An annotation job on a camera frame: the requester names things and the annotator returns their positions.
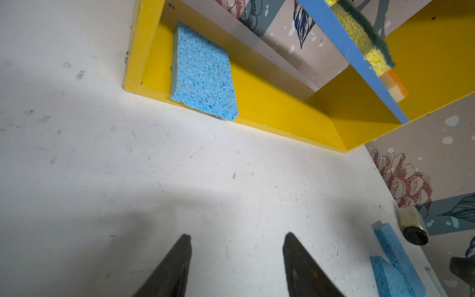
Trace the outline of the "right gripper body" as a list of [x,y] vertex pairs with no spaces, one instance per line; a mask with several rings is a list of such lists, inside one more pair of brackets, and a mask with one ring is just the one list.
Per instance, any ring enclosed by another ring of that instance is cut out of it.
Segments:
[[475,287],[475,259],[473,257],[452,257],[449,270],[470,287]]

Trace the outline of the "blue lower shelf board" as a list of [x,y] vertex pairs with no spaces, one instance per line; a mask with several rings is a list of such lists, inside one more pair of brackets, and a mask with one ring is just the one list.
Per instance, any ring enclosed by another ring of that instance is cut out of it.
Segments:
[[346,33],[346,30],[326,2],[300,1],[299,3],[398,121],[402,124],[408,123],[409,120],[404,112],[389,94],[385,85],[366,61],[351,37]]

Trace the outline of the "seasoning jar right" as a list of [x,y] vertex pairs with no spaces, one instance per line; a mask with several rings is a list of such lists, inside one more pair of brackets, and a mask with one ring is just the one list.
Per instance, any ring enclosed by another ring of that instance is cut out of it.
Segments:
[[411,205],[397,210],[398,223],[404,238],[413,245],[425,246],[429,242],[428,228],[418,209]]

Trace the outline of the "dark green wavy sponge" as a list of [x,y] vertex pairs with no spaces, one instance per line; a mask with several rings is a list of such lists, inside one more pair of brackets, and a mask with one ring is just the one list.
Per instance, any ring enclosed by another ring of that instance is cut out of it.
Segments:
[[325,1],[378,77],[395,67],[388,45],[349,1]]

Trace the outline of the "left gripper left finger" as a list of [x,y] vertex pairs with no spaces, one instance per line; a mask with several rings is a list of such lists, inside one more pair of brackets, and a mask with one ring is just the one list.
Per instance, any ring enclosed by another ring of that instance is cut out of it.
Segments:
[[191,257],[191,237],[181,235],[133,297],[184,297]]

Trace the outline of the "yellow shelf frame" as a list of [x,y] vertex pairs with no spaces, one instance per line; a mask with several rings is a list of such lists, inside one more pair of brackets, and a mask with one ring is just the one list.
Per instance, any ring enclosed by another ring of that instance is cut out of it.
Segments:
[[[184,21],[227,50],[238,124],[347,152],[402,124],[354,68],[314,91],[232,36],[233,21],[209,20],[181,1],[134,5],[124,90],[171,103],[173,26]],[[389,36],[409,91],[399,107],[416,121],[475,91],[475,4],[432,1]]]

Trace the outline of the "orange sponge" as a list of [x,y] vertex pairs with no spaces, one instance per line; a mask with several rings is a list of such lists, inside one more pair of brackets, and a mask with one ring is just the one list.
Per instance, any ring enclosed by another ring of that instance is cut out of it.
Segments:
[[392,69],[381,75],[379,78],[397,103],[408,97],[407,89],[405,89],[402,81]]

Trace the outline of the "light blue sponge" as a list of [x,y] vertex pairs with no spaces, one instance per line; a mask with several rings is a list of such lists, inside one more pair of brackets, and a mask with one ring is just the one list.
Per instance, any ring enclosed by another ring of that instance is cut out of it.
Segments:
[[424,297],[426,288],[391,225],[381,224],[374,229],[374,233],[387,256],[384,259],[402,274],[410,296]]
[[174,29],[171,99],[233,121],[239,115],[227,51],[179,21]]
[[410,297],[401,273],[381,256],[370,257],[380,297]]

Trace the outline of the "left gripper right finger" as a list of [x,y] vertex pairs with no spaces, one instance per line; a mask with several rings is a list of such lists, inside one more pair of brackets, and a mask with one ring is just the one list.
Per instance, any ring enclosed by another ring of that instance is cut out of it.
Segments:
[[283,259],[289,296],[343,297],[292,232],[285,236]]

